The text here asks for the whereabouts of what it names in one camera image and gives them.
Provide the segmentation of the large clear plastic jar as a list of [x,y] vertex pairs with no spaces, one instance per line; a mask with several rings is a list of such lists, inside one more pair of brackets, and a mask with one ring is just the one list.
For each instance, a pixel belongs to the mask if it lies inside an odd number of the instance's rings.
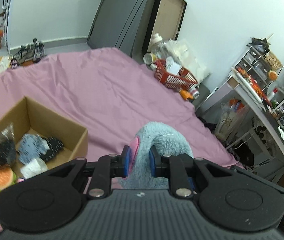
[[172,56],[166,47],[166,41],[158,33],[152,35],[150,39],[150,52],[153,53],[158,59],[167,59]]

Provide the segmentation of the blue denim fabric piece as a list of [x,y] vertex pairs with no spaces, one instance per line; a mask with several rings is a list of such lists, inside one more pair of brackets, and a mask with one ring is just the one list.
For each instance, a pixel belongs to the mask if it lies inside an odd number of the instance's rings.
[[18,146],[19,161],[24,165],[28,164],[32,159],[39,158],[49,149],[47,142],[38,134],[23,135]]

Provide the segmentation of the plush hamburger toy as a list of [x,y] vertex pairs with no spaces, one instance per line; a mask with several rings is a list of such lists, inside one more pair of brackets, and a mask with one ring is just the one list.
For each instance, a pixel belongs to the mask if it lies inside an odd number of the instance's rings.
[[0,191],[14,185],[16,180],[17,176],[10,167],[0,168]]

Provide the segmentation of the red plastic basket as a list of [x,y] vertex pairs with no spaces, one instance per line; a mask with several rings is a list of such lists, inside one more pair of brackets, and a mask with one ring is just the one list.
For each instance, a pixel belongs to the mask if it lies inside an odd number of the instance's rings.
[[169,89],[180,88],[189,90],[192,86],[197,86],[199,83],[192,73],[181,67],[178,74],[174,75],[166,70],[166,60],[157,59],[155,62],[156,70],[154,77]]

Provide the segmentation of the brown cardboard box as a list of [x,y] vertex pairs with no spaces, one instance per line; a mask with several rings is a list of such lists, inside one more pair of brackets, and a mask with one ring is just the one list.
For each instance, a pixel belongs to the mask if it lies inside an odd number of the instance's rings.
[[22,98],[0,119],[0,163],[9,164],[17,177],[21,168],[42,158],[51,169],[88,150],[88,131],[82,125]]

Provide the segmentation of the grey door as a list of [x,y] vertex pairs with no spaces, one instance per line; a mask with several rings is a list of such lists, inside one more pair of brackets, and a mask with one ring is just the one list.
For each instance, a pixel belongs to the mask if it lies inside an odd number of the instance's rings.
[[90,28],[87,44],[92,49],[116,47],[131,56],[144,35],[138,35],[144,9],[154,0],[102,0]]

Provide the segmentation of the pair of sneakers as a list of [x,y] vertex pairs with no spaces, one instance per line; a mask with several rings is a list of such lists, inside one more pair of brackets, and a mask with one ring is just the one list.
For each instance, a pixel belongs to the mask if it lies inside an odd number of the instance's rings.
[[30,61],[38,63],[44,57],[44,43],[34,38],[32,43],[27,45],[22,45],[20,50],[13,55],[13,60],[19,65],[23,64],[25,61]]

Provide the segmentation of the fluffy blue plush toy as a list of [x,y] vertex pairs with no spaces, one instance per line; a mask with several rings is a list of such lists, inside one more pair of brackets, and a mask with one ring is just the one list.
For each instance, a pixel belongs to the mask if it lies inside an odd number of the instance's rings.
[[168,179],[154,177],[155,161],[164,156],[187,154],[193,157],[186,138],[173,127],[161,122],[145,124],[130,142],[128,176],[118,179],[123,189],[167,189]]

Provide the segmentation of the small drawer organizer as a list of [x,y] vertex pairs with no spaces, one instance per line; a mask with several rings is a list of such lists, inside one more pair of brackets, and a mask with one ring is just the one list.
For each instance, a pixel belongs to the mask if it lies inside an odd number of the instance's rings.
[[244,78],[252,77],[259,87],[266,91],[272,81],[268,78],[268,72],[272,70],[265,61],[264,56],[254,46],[247,46],[245,53],[239,58],[233,67]]

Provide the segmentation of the woven basket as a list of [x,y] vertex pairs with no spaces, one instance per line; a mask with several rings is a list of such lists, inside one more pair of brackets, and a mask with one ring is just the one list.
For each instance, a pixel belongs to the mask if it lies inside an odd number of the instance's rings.
[[276,55],[272,51],[268,51],[264,59],[269,64],[270,68],[276,72],[283,67],[281,61],[276,57]]

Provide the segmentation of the white plastic bag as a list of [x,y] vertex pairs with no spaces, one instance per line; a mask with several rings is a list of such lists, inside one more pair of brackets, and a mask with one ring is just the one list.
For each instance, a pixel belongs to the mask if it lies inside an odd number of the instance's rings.
[[211,74],[209,68],[198,61],[186,39],[168,40],[166,49],[175,62],[186,68],[196,78],[198,83],[201,83]]

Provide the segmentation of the black fabric pouch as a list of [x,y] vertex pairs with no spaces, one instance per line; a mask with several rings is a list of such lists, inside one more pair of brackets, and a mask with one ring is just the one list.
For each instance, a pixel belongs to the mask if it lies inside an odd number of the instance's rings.
[[55,137],[48,137],[43,138],[47,145],[49,146],[49,149],[46,151],[45,154],[42,154],[40,158],[47,163],[49,160],[54,159],[54,157],[63,150],[64,144],[60,139],[57,139]]

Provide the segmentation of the pink bed sheet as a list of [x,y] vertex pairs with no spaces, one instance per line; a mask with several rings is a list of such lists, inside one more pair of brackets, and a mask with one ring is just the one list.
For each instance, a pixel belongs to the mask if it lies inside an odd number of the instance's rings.
[[116,48],[49,55],[1,73],[0,119],[25,96],[87,128],[89,161],[120,153],[142,126],[157,121],[179,131],[196,157],[223,167],[237,164],[193,104]]

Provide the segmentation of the framed cork board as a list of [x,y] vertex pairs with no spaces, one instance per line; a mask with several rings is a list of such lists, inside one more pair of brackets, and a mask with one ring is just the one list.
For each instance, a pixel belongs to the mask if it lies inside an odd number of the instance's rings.
[[154,0],[147,25],[142,52],[150,51],[151,40],[158,34],[163,40],[176,40],[187,3],[184,0]]

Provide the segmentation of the orange bottle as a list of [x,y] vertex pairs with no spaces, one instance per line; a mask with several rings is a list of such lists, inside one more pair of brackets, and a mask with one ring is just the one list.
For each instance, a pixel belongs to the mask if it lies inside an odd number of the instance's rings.
[[185,100],[185,101],[192,101],[194,100],[193,95],[188,92],[187,90],[181,89],[179,91],[179,94],[181,95],[181,97]]

